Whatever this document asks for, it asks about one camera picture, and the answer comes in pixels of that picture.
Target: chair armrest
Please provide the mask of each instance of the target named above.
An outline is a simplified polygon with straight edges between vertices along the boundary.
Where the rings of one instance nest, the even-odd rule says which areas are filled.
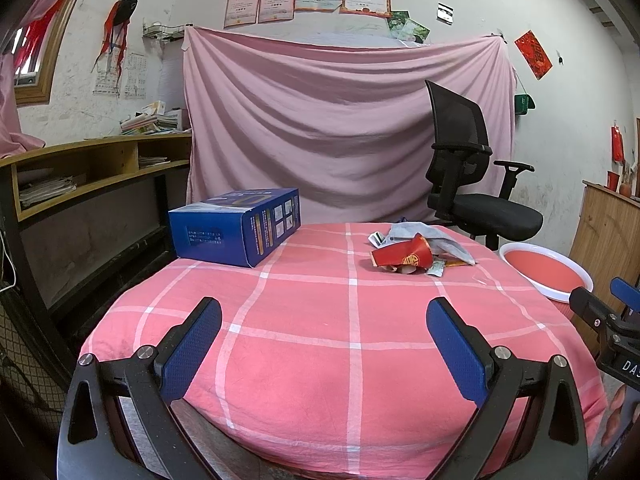
[[[494,160],[494,164],[496,166],[504,166],[507,170],[510,170],[511,168],[517,168],[518,170],[520,170],[518,173],[520,173],[521,171],[536,171],[536,168],[534,168],[533,166],[529,164],[523,164],[522,162],[510,162],[508,160]]]
[[[434,150],[447,150],[448,152],[465,152],[468,153],[466,158],[474,153],[484,153],[486,155],[492,155],[493,150],[484,144],[478,144],[476,142],[434,142],[431,147]]]
[[[523,171],[536,171],[533,166],[521,162],[511,162],[509,160],[494,160],[496,166],[503,166],[505,169],[504,180],[500,188],[500,198],[508,200],[511,191],[516,186],[518,175]]]

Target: red hanging decoration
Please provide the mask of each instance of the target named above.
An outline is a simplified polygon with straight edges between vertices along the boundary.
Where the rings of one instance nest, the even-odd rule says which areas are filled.
[[[56,15],[56,12],[60,10],[62,6],[62,0],[58,0],[53,7],[51,7],[47,13],[39,20],[32,21],[27,26],[27,31],[24,34],[24,41],[20,47],[15,51],[14,55],[14,70],[18,70],[30,56],[36,53],[39,46],[42,44],[49,24]]]
[[[133,11],[136,9],[138,4],[137,0],[118,0],[111,7],[111,11],[107,16],[107,19],[104,22],[104,38],[102,39],[102,48],[100,50],[100,54],[95,58],[95,65],[98,63],[100,56],[107,52],[107,50],[111,51],[114,47],[118,47],[120,52],[118,53],[118,81],[120,81],[120,76],[122,75],[122,60],[124,59],[124,51],[127,47],[127,29],[129,28],[129,21]],[[113,37],[113,30],[118,25],[122,25],[120,30],[118,31],[118,35],[116,38]]]

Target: red cup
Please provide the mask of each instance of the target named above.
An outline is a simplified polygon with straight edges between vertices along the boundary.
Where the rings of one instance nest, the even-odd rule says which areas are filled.
[[[612,191],[618,190],[618,182],[620,181],[620,176],[613,171],[607,171],[607,188]]]

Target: chair seat cushion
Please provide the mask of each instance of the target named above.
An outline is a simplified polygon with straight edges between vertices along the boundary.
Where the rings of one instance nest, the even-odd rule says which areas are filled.
[[[427,204],[436,209],[440,195],[429,195]],[[484,194],[459,194],[453,200],[451,215],[474,227],[474,234],[497,234],[513,242],[528,240],[542,227],[542,215],[522,204],[497,196]]]

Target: wooden cabinet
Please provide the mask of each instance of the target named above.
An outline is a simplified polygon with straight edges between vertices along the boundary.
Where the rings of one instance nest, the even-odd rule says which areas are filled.
[[[593,293],[620,313],[624,304],[609,291],[617,276],[635,285],[640,273],[640,203],[599,184],[584,181],[580,222],[569,257],[593,279]],[[596,333],[574,316],[572,323],[591,352]]]

